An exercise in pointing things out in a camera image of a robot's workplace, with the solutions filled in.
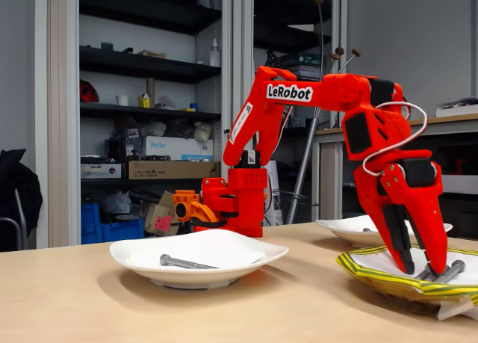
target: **table surface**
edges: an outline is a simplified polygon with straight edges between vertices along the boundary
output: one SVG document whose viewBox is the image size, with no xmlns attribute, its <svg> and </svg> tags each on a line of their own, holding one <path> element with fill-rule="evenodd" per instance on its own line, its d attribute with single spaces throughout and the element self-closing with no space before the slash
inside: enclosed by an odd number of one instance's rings
<svg viewBox="0 0 478 343">
<path fill-rule="evenodd" d="M 262 240 L 291 250 L 210 291 L 158 287 L 109 244 L 2 253 L 0 342 L 477 341 L 478 322 L 412 314 L 346 274 L 335 258 L 350 246 L 317 224 L 266 228 Z"/>
</svg>

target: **blue crate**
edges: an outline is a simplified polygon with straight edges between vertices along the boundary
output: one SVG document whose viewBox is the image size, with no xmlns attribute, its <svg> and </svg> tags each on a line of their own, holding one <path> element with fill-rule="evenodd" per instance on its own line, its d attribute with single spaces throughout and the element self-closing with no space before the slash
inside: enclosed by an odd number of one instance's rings
<svg viewBox="0 0 478 343">
<path fill-rule="evenodd" d="M 144 238 L 143 219 L 141 218 L 133 221 L 104 223 L 102 227 L 104 242 Z"/>
<path fill-rule="evenodd" d="M 98 203 L 84 203 L 81 205 L 81 228 L 98 226 L 99 224 Z"/>
<path fill-rule="evenodd" d="M 103 230 L 100 225 L 81 228 L 81 244 L 99 244 L 103 242 Z"/>
</svg>

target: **desk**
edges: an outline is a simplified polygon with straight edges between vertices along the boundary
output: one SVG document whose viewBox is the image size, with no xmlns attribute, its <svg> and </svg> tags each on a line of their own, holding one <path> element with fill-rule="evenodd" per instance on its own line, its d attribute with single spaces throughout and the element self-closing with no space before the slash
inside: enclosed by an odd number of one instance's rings
<svg viewBox="0 0 478 343">
<path fill-rule="evenodd" d="M 0 342 L 476 342 L 477 322 L 410 315 L 335 262 L 350 246 L 303 223 L 265 229 L 290 252 L 227 288 L 181 291 L 121 268 L 109 244 L 0 254 Z M 450 246 L 478 243 L 450 239 Z"/>
<path fill-rule="evenodd" d="M 412 133 L 422 123 L 423 120 L 410 120 Z M 471 132 L 478 132 L 478 114 L 430 117 L 421 136 Z M 319 203 L 321 209 L 312 208 L 312 220 L 342 217 L 343 142 L 342 128 L 315 132 L 312 144 L 312 202 Z"/>
</svg>

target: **bottle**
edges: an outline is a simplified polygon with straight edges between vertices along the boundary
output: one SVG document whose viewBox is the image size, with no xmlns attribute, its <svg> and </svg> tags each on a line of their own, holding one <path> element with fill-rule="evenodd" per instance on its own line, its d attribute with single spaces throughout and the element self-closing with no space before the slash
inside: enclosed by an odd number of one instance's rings
<svg viewBox="0 0 478 343">
<path fill-rule="evenodd" d="M 214 38 L 212 42 L 211 51 L 209 52 L 209 65 L 211 67 L 221 66 L 221 52 L 217 46 L 217 40 Z"/>
</svg>

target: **red helmet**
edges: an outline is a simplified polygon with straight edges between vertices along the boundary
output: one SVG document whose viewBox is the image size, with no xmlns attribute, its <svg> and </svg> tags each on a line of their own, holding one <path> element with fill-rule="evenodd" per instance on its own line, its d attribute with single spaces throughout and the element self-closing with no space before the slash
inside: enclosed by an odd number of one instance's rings
<svg viewBox="0 0 478 343">
<path fill-rule="evenodd" d="M 80 79 L 80 102 L 99 102 L 95 88 L 85 80 Z"/>
</svg>

